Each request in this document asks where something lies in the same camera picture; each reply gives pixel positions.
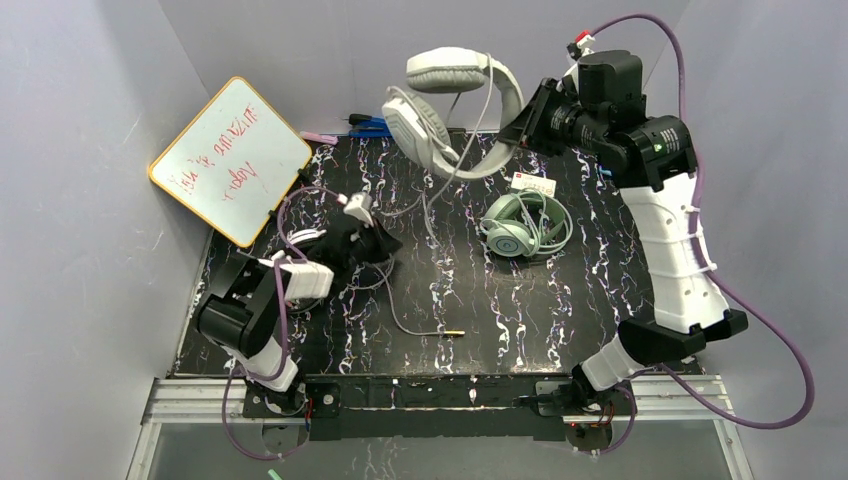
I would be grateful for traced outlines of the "mint green headphones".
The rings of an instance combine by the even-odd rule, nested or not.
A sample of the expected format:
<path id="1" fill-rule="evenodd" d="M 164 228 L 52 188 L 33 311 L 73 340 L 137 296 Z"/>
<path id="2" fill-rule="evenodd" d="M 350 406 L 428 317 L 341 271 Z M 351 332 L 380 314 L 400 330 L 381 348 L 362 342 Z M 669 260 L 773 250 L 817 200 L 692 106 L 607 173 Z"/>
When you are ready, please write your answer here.
<path id="1" fill-rule="evenodd" d="M 532 189 L 499 197 L 480 220 L 488 248 L 501 257 L 560 252 L 572 237 L 570 212 L 554 197 Z"/>

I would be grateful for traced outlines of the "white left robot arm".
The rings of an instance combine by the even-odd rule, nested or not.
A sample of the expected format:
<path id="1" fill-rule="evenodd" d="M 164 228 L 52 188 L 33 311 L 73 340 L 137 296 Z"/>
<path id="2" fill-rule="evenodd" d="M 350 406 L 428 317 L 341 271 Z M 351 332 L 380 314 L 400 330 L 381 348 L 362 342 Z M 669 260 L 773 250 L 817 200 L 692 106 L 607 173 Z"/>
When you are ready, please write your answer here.
<path id="1" fill-rule="evenodd" d="M 389 260 L 402 247 L 379 222 L 350 217 L 323 229 L 302 229 L 287 240 L 304 260 L 279 251 L 270 258 L 240 256 L 212 279 L 192 326 L 240 363 L 247 378 L 273 392 L 292 386 L 298 367 L 288 348 L 288 306 L 323 301 L 367 263 Z"/>

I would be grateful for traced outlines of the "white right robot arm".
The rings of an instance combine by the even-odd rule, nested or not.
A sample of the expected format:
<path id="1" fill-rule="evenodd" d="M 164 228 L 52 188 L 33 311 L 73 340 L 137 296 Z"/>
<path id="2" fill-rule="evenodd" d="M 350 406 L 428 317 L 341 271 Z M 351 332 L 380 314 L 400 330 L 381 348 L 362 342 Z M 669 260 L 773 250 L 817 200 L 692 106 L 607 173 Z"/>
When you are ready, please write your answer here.
<path id="1" fill-rule="evenodd" d="M 748 326 L 710 275 L 698 208 L 690 131 L 675 116 L 651 117 L 641 60 L 625 50 L 581 57 L 573 75 L 543 80 L 500 141 L 554 157 L 592 155 L 611 174 L 638 230 L 654 300 L 623 320 L 610 342 L 576 365 L 561 390 L 571 407 L 600 402 L 637 372 L 702 351 Z"/>

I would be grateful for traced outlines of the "grey white headphones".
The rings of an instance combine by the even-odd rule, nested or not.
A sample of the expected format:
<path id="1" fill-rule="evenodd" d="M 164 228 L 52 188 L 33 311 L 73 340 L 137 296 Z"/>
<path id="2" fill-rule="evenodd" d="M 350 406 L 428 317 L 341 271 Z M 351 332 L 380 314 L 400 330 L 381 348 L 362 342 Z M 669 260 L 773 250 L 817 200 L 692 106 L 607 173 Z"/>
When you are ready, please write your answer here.
<path id="1" fill-rule="evenodd" d="M 472 137 L 498 130 L 525 106 L 513 73 L 486 53 L 438 47 L 410 57 L 406 85 L 389 86 L 382 117 L 396 145 L 418 166 L 444 179 L 475 181 L 503 168 L 515 148 L 494 141 L 480 160 Z"/>

